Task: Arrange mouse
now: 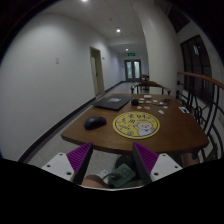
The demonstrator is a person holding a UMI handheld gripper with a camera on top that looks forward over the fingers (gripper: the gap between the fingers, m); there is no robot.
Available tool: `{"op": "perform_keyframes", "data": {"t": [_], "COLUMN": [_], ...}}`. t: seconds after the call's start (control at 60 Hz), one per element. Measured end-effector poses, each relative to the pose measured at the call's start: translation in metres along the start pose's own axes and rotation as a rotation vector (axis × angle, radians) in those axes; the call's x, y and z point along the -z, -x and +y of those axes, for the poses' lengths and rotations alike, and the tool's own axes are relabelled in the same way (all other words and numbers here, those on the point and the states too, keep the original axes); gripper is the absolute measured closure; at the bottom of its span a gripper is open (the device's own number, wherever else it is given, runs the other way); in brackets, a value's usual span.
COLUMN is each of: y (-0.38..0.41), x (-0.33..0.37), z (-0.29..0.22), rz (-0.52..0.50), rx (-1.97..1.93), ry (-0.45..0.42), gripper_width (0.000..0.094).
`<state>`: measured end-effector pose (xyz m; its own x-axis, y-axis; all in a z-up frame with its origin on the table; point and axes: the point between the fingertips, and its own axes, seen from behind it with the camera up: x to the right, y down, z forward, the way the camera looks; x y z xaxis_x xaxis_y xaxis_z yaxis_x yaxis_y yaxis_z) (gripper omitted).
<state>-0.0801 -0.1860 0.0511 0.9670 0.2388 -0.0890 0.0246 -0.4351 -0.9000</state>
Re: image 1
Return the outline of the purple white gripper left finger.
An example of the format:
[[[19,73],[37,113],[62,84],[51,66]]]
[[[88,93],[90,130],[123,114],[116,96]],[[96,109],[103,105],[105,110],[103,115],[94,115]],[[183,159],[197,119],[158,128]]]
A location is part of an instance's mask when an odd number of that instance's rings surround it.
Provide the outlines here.
[[[42,169],[80,185],[84,179],[92,153],[93,143],[89,142],[67,154],[58,153]]]

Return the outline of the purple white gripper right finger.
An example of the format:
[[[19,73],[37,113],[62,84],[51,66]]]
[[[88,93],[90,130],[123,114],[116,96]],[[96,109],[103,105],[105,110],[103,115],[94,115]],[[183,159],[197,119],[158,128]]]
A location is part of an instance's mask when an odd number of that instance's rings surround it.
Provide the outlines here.
[[[168,154],[157,154],[138,143],[133,144],[132,153],[144,185],[182,169]]]

